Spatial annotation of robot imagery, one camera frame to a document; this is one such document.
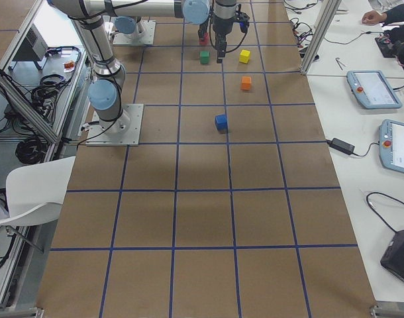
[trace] person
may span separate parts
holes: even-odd
[[[383,26],[395,22],[404,22],[404,4],[398,5],[386,12],[378,13],[377,11],[369,11],[364,14],[361,22],[365,25],[377,25],[383,23]],[[392,43],[397,41],[404,42],[404,25],[385,31]]]

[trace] blue joint cap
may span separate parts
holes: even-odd
[[[118,31],[124,34],[132,34],[137,29],[137,23],[131,17],[117,17],[114,25]]]
[[[201,25],[208,19],[209,0],[185,0],[183,16],[186,21],[194,25]]]
[[[91,84],[87,91],[91,105],[98,111],[111,108],[117,100],[117,95],[115,85],[106,79],[100,79]]]
[[[228,128],[225,114],[215,116],[215,126],[218,131],[223,131]]]

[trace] yellow cube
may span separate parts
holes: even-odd
[[[240,52],[240,56],[239,56],[239,62],[240,63],[245,63],[247,64],[249,62],[249,58],[250,58],[250,51],[248,50],[242,50]]]

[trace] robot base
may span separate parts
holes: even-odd
[[[138,38],[128,38],[123,33],[118,33],[114,37],[115,46],[143,46],[153,45],[155,37],[155,21],[141,21],[144,23],[145,33]]]
[[[88,146],[138,146],[140,138],[140,128],[143,118],[143,104],[124,104],[123,109],[131,118],[130,127],[124,132],[109,134],[109,131],[104,132],[98,137],[90,139],[86,142]],[[92,121],[98,121],[99,116],[95,112]],[[102,132],[99,125],[90,127],[88,138],[96,136]]]

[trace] orange cube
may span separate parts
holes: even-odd
[[[252,78],[250,76],[242,76],[242,83],[240,89],[243,91],[249,91],[252,86]]]

